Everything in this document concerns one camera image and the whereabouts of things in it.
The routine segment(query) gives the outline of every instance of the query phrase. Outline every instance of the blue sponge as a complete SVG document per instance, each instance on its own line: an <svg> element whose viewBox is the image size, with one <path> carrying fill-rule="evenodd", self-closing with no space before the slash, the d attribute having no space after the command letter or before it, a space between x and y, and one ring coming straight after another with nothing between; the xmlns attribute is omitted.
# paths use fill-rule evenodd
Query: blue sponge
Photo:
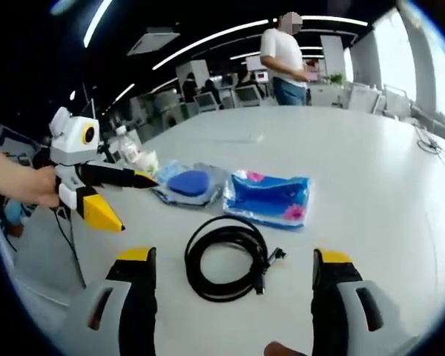
<svg viewBox="0 0 445 356"><path fill-rule="evenodd" d="M209 175L204 171L186 171L167 183L168 189L186 197L198 197L209 188Z"/></svg>

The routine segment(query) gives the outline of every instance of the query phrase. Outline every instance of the ceiling light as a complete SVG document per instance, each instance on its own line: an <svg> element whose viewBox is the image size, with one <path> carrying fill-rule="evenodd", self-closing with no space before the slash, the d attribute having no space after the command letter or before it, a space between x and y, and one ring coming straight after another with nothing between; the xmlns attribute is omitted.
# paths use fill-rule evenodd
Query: ceiling light
<svg viewBox="0 0 445 356"><path fill-rule="evenodd" d="M323 47L300 47L300 49L301 50L322 50ZM230 60L232 61L234 59L240 59L240 58L245 58L245 57L250 57L250 56L256 56L258 54L260 54L260 51L246 53L246 54L240 54L239 56L231 57Z"/></svg>
<svg viewBox="0 0 445 356"><path fill-rule="evenodd" d="M254 26L260 26L262 24L268 24L268 20L256 21L256 22L251 22L251 23L248 23L248 24L241 24L239 26L236 26L236 27L233 27L233 28L229 28L227 30L224 30L224 31L215 33L213 35L210 35L208 37L205 37L204 39L200 39L199 41L196 41L195 43L192 43L192 44L182 48L181 50L178 50L177 52L173 53L171 56L163 59L160 63L155 65L152 68L152 70L156 70L156 69L162 67L165 63L171 61L173 58L176 58L180 54L183 54L184 52L190 50L191 48L195 48L196 46L202 45L203 43L206 43L207 41L211 41L212 39L216 39L218 37L227 35L228 33L233 33L233 32L236 32L236 31L239 31L239 30L243 30L245 28L254 27Z"/></svg>
<svg viewBox="0 0 445 356"><path fill-rule="evenodd" d="M122 98L131 88L133 88L135 86L135 84L130 84L127 89L125 89L123 92L120 93L120 95L118 97L116 97L116 99L113 101L113 104L115 102L117 102L120 98Z"/></svg>
<svg viewBox="0 0 445 356"><path fill-rule="evenodd" d="M239 58L245 58L245 57L250 57L250 56L256 56L257 54L260 54L260 51L246 53L246 54L240 54L239 56L231 57L230 60L232 61L233 59L239 59Z"/></svg>
<svg viewBox="0 0 445 356"><path fill-rule="evenodd" d="M157 90L160 90L161 88L165 87L166 85L178 80L178 78L173 78L172 80L168 80L166 83L163 83L159 85L158 87L154 88L150 93L155 93Z"/></svg>
<svg viewBox="0 0 445 356"><path fill-rule="evenodd" d="M99 21L101 21L102 16L104 15L104 12L107 10L109 5L111 4L112 0L103 0L101 5L99 6L99 9L97 9L96 15L92 18L92 21L89 24L88 30L86 31L86 34L84 36L84 47L88 47L90 38L94 34L94 31L97 28L97 25L99 24Z"/></svg>
<svg viewBox="0 0 445 356"><path fill-rule="evenodd" d="M359 24L360 26L367 26L368 23L359 20L346 19L344 17L335 17L335 16L301 16L302 20L320 20L320 21L335 21L335 22L346 22L348 24Z"/></svg>
<svg viewBox="0 0 445 356"><path fill-rule="evenodd" d="M302 29L300 30L300 32L318 32L318 33L334 33L334 34L340 34L340 35L350 35L350 36L353 36L353 40L351 41L351 44L352 44L352 45L353 45L353 44L355 43L355 41L357 40L357 34L356 34L356 33L353 33L353 32L346 32L346 31L324 30L324 29L319 29L319 28L302 28ZM262 36L262 33L257 34L257 35L252 35L252 36L242 37L242 38L240 38L240 39L234 39L234 40L229 41L229 42L224 42L224 43L221 43L221 44L219 44L219 45L217 45L217 46L214 46L214 47L211 47L211 48L209 48L209 49L207 49L207 50L204 50L204 51L202 51L202 52L199 52L198 54L195 54L195 55L191 56L191 58L194 58L194 57L197 57L197 56L201 56L202 54L204 54L204 53L206 53L206 52L209 52L209 51L211 51L211 50L214 50L214 49L219 48L219 47L222 47L222 46L229 45L229 44L231 44L231 43L235 43L235 42L238 42L238 41L244 41L244 40L246 40L246 39L252 39L252 38L255 38L255 37L261 37L261 36Z"/></svg>

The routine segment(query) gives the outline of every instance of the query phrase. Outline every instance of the coiled black cable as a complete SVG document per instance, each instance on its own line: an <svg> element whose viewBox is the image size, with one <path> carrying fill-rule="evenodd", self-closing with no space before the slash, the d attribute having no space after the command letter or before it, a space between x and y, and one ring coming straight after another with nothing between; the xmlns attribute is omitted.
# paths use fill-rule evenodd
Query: coiled black cable
<svg viewBox="0 0 445 356"><path fill-rule="evenodd" d="M248 227L233 225L217 228L200 237L194 244L198 234L209 224L217 220L236 220ZM230 243L246 250L252 257L249 272L242 278L230 283L212 283L201 272L201 258L205 250L216 243ZM263 294L264 275L271 264L286 253L276 248L268 256L267 245L260 231L249 221L240 217L215 217L203 225L191 236L185 250L186 276L193 290L203 299L216 303L231 302L248 294L252 289Z"/></svg>

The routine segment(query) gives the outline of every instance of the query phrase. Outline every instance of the window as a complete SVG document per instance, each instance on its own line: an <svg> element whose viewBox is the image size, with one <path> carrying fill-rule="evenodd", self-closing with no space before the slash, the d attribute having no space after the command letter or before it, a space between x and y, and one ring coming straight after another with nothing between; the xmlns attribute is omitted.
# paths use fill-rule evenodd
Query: window
<svg viewBox="0 0 445 356"><path fill-rule="evenodd" d="M425 25L423 31L426 34L430 52L432 53L435 89L437 92L437 112L445 116L445 43L432 27Z"/></svg>
<svg viewBox="0 0 445 356"><path fill-rule="evenodd" d="M349 48L344 50L344 65L346 67L346 80L348 82L353 82L355 80L355 75L353 74L353 62L351 60L351 51Z"/></svg>
<svg viewBox="0 0 445 356"><path fill-rule="evenodd" d="M380 77L384 84L407 92L416 99L415 66L412 49L401 15L394 9L374 25L378 44Z"/></svg>

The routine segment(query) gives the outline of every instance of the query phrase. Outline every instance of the potted plant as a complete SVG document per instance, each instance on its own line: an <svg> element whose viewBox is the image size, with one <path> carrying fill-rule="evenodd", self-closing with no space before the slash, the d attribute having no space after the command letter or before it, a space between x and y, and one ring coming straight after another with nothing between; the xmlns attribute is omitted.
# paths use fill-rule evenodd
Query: potted plant
<svg viewBox="0 0 445 356"><path fill-rule="evenodd" d="M332 84L343 85L343 82L344 82L343 74L341 74L341 73L332 74L329 77L329 80Z"/></svg>

